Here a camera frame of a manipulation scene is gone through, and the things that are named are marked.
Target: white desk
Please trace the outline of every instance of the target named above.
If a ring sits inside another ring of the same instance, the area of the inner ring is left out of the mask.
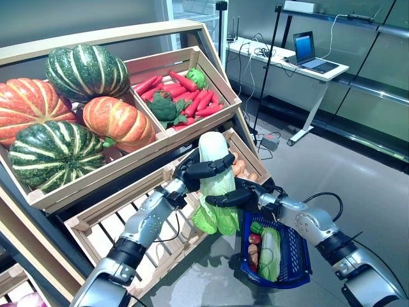
[[[252,54],[252,74],[256,83],[256,88],[261,90],[263,84],[265,63],[268,58],[257,55],[254,51],[257,48],[270,48],[269,45],[265,45],[261,42],[248,40],[245,38],[238,38],[237,41],[230,44],[230,52],[238,54],[240,46],[243,45],[240,54],[245,58],[242,61],[242,73],[244,73],[247,66],[248,57]],[[309,110],[309,115],[304,123],[303,128],[297,132],[291,139],[288,140],[288,144],[294,145],[299,139],[306,135],[312,128],[311,122],[320,107],[321,101],[329,87],[329,81],[335,78],[337,75],[347,71],[348,66],[339,63],[339,66],[325,74],[319,74],[312,70],[296,67],[295,65],[285,61],[285,58],[294,56],[295,52],[279,47],[273,47],[273,56],[271,58],[271,66],[266,80],[265,93],[274,97],[277,97],[290,104],[294,104],[303,109]],[[228,77],[238,81],[239,68],[237,61],[230,61],[227,65]],[[250,73],[247,72],[243,75],[242,83],[247,86],[252,86],[250,79]]]

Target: green striped pumpkin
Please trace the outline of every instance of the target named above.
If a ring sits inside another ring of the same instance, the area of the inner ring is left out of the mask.
[[[48,193],[104,165],[102,150],[83,126],[49,121],[21,130],[9,158],[20,181]]]
[[[121,98],[130,86],[122,60],[105,47],[88,44],[53,49],[46,62],[46,74],[60,94],[78,102],[99,96]]]

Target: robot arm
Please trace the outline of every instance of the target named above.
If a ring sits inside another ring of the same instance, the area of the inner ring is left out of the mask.
[[[165,188],[157,187],[127,221],[124,232],[88,276],[70,307],[128,306],[130,295],[124,287],[131,284],[137,266],[158,237],[162,223],[173,210],[183,208],[185,193],[197,191],[200,178],[223,172],[233,160],[234,156],[229,154],[217,161],[198,163],[199,152],[193,151],[177,167],[174,179]],[[224,196],[207,196],[206,201],[218,207],[262,211],[294,228],[318,249],[339,279],[347,279],[342,292],[352,307],[392,307],[398,299],[407,302],[387,268],[365,250],[357,248],[327,212],[309,208],[283,194],[269,194],[254,182],[239,178],[235,181],[237,190]],[[396,306],[407,306],[405,302]]]
[[[206,201],[219,207],[234,203],[246,211],[262,211],[296,230],[321,253],[340,280],[346,279],[342,293],[352,307],[395,306],[397,300],[402,300],[402,305],[397,306],[407,306],[405,293],[388,268],[354,245],[328,212],[309,208],[285,194],[269,194],[254,182],[239,178],[235,181],[238,190],[224,196],[208,196]]]

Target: pumpkin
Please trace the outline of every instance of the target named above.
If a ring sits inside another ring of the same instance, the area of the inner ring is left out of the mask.
[[[46,74],[58,92],[78,102],[106,95],[122,97],[130,88],[125,64],[101,46],[53,49]]]
[[[88,129],[107,137],[106,147],[115,145],[133,152],[155,140],[155,129],[145,114],[113,97],[98,97],[88,102],[83,118]]]
[[[9,147],[20,130],[47,120],[75,122],[71,103],[51,84],[27,78],[0,83],[0,144]]]
[[[9,159],[20,181],[48,193],[104,165],[103,149],[83,126],[45,122],[17,134]]]

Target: orange pumpkin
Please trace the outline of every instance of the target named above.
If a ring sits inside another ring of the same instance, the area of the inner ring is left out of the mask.
[[[0,144],[10,146],[20,130],[47,120],[75,123],[71,103],[51,84],[27,78],[0,83]]]
[[[85,105],[85,125],[100,136],[116,142],[115,146],[133,152],[155,140],[149,119],[135,107],[113,97],[97,97]]]

